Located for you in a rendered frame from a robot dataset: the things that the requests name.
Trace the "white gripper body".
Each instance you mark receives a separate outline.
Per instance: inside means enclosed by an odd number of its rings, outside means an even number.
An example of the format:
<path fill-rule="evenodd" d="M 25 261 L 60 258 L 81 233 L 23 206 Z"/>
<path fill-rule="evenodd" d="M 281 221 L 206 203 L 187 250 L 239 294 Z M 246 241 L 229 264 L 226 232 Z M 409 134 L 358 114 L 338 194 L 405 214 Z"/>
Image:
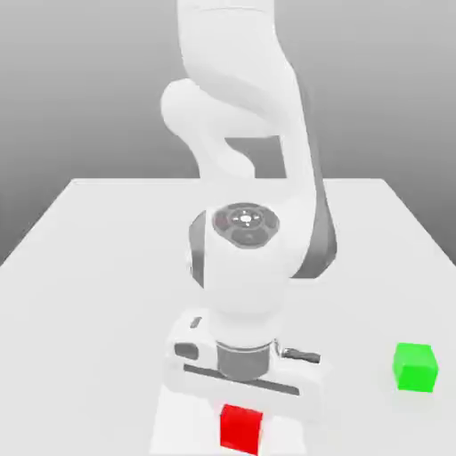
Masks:
<path fill-rule="evenodd" d="M 239 382 L 188 360 L 164 362 L 165 384 L 176 393 L 302 422 L 321 419 L 328 372 L 329 367 L 322 363 L 280 359 L 272 363 L 271 370 L 262 378 Z"/>

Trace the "small green cube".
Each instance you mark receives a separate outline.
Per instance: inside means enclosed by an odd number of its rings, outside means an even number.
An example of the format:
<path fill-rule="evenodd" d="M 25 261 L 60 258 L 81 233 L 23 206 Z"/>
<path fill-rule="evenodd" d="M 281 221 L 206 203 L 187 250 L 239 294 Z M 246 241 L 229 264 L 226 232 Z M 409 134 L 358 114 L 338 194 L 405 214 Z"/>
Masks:
<path fill-rule="evenodd" d="M 398 390 L 432 393 L 439 366 L 431 345 L 398 343 L 392 370 Z"/>

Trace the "small red cube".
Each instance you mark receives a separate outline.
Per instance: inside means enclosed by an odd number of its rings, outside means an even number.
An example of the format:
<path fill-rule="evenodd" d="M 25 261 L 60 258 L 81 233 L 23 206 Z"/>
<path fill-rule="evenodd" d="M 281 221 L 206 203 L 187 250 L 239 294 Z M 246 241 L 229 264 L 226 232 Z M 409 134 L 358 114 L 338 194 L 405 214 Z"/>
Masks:
<path fill-rule="evenodd" d="M 220 445 L 257 456 L 263 417 L 260 411 L 225 404 L 220 413 Z"/>

